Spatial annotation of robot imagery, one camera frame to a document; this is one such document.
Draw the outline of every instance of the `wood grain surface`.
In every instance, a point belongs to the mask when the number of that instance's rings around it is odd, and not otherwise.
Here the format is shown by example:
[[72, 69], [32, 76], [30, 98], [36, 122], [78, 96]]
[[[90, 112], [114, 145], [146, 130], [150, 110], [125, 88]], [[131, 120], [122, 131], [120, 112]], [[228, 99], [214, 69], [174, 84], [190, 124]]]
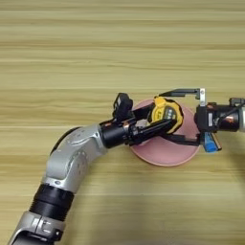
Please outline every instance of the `wood grain surface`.
[[[109, 119], [118, 92], [245, 97], [244, 66], [242, 0], [0, 0], [0, 244], [65, 130]], [[59, 244], [245, 244], [245, 136], [219, 138], [222, 152], [200, 149], [180, 167], [111, 150], [91, 166]]]

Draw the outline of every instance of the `tape measure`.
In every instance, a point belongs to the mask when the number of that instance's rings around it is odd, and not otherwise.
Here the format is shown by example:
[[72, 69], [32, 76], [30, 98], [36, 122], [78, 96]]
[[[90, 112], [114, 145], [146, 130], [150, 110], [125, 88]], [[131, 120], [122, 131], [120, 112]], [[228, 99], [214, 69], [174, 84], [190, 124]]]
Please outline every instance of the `tape measure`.
[[184, 120], [182, 108], [174, 100], [167, 100], [163, 97], [155, 97], [154, 105], [148, 117], [148, 122], [152, 124], [163, 119], [176, 120], [177, 123], [167, 132], [167, 134], [176, 132]]

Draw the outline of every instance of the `pink plate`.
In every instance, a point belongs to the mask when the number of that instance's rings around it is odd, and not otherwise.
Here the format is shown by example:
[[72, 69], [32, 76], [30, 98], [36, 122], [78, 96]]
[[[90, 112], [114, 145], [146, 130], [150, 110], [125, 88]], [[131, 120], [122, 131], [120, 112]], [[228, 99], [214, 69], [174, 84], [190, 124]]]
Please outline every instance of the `pink plate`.
[[[144, 100], [137, 104], [134, 109], [141, 108], [152, 102], [153, 100]], [[176, 134], [195, 138], [199, 131], [193, 119], [194, 115], [187, 107], [183, 105], [181, 107], [184, 113], [184, 122]], [[161, 137], [155, 137], [141, 145], [134, 145], [131, 149], [138, 157], [150, 164], [172, 167], [189, 161], [197, 153], [199, 146], [178, 145]]]

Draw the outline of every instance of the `black connector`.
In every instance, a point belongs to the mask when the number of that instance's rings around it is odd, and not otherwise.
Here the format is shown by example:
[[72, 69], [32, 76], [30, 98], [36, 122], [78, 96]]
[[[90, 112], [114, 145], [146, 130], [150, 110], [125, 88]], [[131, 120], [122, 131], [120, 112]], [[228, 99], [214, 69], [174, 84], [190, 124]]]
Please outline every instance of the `black connector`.
[[73, 199], [70, 191], [42, 184], [34, 196], [30, 212], [64, 221]]

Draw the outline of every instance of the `blue component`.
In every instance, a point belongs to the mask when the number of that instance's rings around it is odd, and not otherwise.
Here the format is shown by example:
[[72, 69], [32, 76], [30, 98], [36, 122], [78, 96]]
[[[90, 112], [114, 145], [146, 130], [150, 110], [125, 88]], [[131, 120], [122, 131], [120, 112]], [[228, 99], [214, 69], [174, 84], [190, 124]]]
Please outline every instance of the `blue component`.
[[213, 140], [211, 133], [205, 133], [204, 148], [206, 152], [209, 152], [209, 153], [218, 151], [218, 146]]

